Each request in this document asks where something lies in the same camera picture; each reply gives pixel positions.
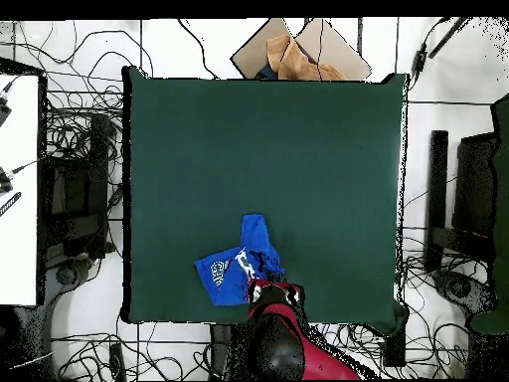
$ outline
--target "black cable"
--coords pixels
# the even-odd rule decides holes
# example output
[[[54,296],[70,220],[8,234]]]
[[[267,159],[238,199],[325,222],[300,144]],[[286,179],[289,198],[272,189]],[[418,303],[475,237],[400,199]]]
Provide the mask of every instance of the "black cable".
[[[450,183],[451,181],[453,180],[456,180],[457,179],[457,176],[454,176],[452,177],[451,179],[447,180],[445,182],[445,184],[447,183]],[[413,203],[414,201],[418,200],[419,198],[421,198],[422,196],[424,196],[425,194],[427,194],[428,190],[426,190],[424,193],[422,193],[421,195],[419,196],[416,196],[414,199],[411,199],[409,202],[407,202],[407,204],[405,204],[405,206],[403,207],[403,209],[407,208],[408,205],[410,205],[411,203]]]
[[[323,82],[322,73],[320,72],[320,57],[322,55],[322,36],[323,36],[323,18],[322,18],[322,30],[320,32],[320,52],[318,53],[318,60],[316,61],[316,69],[318,70],[318,75],[320,76],[320,82]]]
[[[439,19],[438,22],[436,22],[431,27],[431,29],[427,32],[427,34],[426,34],[426,36],[424,38],[424,41],[421,44],[421,48],[416,52],[416,56],[414,58],[414,63],[413,63],[413,66],[412,66],[412,71],[413,71],[412,77],[413,77],[414,83],[412,84],[411,87],[409,87],[409,92],[414,88],[414,86],[416,85],[416,82],[419,79],[419,76],[421,75],[421,72],[424,70],[424,63],[425,63],[425,59],[427,57],[427,52],[426,52],[426,49],[427,49],[427,43],[426,43],[427,42],[427,38],[429,37],[431,32],[433,32],[433,30],[439,24],[447,22],[450,19],[452,19],[452,18],[445,17],[445,18]]]
[[[6,94],[9,92],[9,90],[12,88],[13,84],[19,79],[21,78],[23,75],[18,75],[17,77],[15,77],[11,82],[9,82],[4,88],[2,91],[0,91],[0,96],[2,94]]]
[[[200,40],[196,37],[196,35],[194,35],[191,30],[186,27],[183,23],[182,23],[182,20],[181,19],[177,19],[177,22],[179,23],[179,25],[184,28],[186,30],[186,32],[191,36],[193,37],[196,42],[198,43],[198,45],[200,46],[200,49],[202,50],[202,60],[203,60],[203,67],[205,68],[205,70],[212,75],[213,79],[218,79],[218,76],[212,72],[209,68],[207,68],[207,65],[205,64],[205,50],[203,48],[203,44],[200,42]]]

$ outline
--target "blue cloth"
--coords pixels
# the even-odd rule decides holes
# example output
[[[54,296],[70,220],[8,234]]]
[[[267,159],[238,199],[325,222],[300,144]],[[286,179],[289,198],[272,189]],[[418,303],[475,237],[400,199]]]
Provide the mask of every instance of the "blue cloth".
[[[263,215],[243,216],[241,245],[195,261],[202,284],[212,304],[247,303],[250,278],[282,280],[280,257],[268,239]]]

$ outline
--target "black object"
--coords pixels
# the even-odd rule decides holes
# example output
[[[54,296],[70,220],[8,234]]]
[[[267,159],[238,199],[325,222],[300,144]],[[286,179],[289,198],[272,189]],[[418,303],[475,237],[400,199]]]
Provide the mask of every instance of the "black object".
[[[458,18],[456,22],[454,22],[454,25],[452,25],[452,28],[448,30],[448,32],[443,36],[443,38],[440,40],[440,42],[436,45],[436,47],[432,50],[431,53],[429,53],[429,58],[432,59],[434,56],[438,54],[438,52],[443,48],[443,46],[449,41],[452,36],[456,33],[456,31],[459,31],[461,26],[468,20],[468,18]]]
[[[12,190],[11,179],[7,177],[5,170],[0,167],[0,196]]]
[[[223,374],[228,360],[228,347],[232,342],[235,327],[233,325],[211,324],[211,367],[213,373]],[[218,381],[219,377],[211,373],[209,381]]]
[[[274,73],[270,65],[266,65],[261,71],[259,71],[256,75],[257,80],[261,81],[275,81],[277,80],[277,75]]]
[[[90,122],[87,159],[45,160],[48,192],[44,207],[46,244],[64,244],[66,256],[105,256],[107,233],[107,138],[114,128],[103,115]]]
[[[448,132],[434,130],[429,141],[429,168],[427,174],[426,226],[443,227],[445,224],[445,194],[447,191]],[[424,240],[424,267],[437,269],[441,265],[443,247],[433,243],[432,230]]]
[[[11,113],[11,108],[7,104],[0,104],[0,127],[2,127],[2,124],[5,120],[7,120],[7,117]]]
[[[4,205],[2,205],[0,207],[0,217],[2,215],[4,215],[7,212],[7,210],[9,208],[11,208],[16,203],[16,201],[20,198],[21,198],[21,193],[17,192],[14,194],[14,196],[11,199],[9,199]]]
[[[44,303],[39,306],[0,306],[0,378],[56,381],[51,354],[51,328],[60,296],[87,281],[91,261],[68,261],[46,274]],[[62,268],[74,278],[57,278]]]
[[[466,318],[489,311],[496,304],[494,292],[472,277],[453,271],[436,271],[431,276],[438,294],[457,304]]]
[[[400,329],[394,335],[386,337],[380,344],[385,367],[404,367],[407,365],[407,332]]]
[[[109,345],[109,368],[115,382],[127,382],[122,344],[119,341]]]
[[[493,262],[491,234],[494,177],[490,167],[495,151],[494,133],[463,138],[458,147],[458,172],[452,229],[445,225],[447,132],[434,130],[429,147],[424,268],[439,269],[443,249],[479,261]]]
[[[491,158],[497,139],[494,133],[464,137],[457,148],[457,181],[452,226],[489,237],[493,227],[495,180]]]
[[[248,351],[248,367],[258,379],[297,381],[304,373],[304,349],[298,335],[279,315],[263,315]]]
[[[509,379],[509,334],[478,334],[470,331],[465,378]]]
[[[111,210],[111,208],[115,207],[120,203],[120,201],[123,198],[123,188],[122,184],[118,183],[118,186],[116,187],[116,190],[111,195],[111,198],[109,198],[109,201],[107,203],[107,210]]]

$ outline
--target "cardboard box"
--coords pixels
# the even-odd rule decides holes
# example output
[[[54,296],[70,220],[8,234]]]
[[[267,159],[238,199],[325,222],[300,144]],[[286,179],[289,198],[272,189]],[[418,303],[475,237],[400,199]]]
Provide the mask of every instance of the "cardboard box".
[[[248,41],[234,53],[231,60],[246,79],[253,79],[268,64],[266,41],[271,38],[290,35],[281,18],[269,19]],[[320,54],[320,35],[322,50]],[[302,53],[310,62],[320,57],[320,65],[330,65],[342,72],[349,81],[363,81],[371,74],[371,68],[343,37],[322,19],[313,19],[295,37]]]

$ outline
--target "power cord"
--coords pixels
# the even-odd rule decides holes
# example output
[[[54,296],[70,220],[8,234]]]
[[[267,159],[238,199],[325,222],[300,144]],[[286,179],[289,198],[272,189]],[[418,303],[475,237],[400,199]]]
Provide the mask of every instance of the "power cord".
[[[438,25],[440,25],[442,23],[445,23],[445,22],[449,21],[450,19],[452,19],[452,17],[441,18],[438,22],[436,22],[431,27],[431,29],[427,32],[427,35],[424,38],[424,41],[423,41],[423,43],[421,45],[421,48],[416,51],[416,55],[414,56],[414,62],[412,64],[412,78],[414,79],[414,83],[409,88],[409,92],[414,88],[414,86],[416,85],[416,82],[419,79],[419,76],[421,75],[421,72],[424,70],[424,64],[425,64],[425,60],[427,58],[427,51],[426,51],[426,49],[427,49],[427,43],[426,43],[427,42],[427,38],[429,37],[431,32],[433,32],[433,30]]]

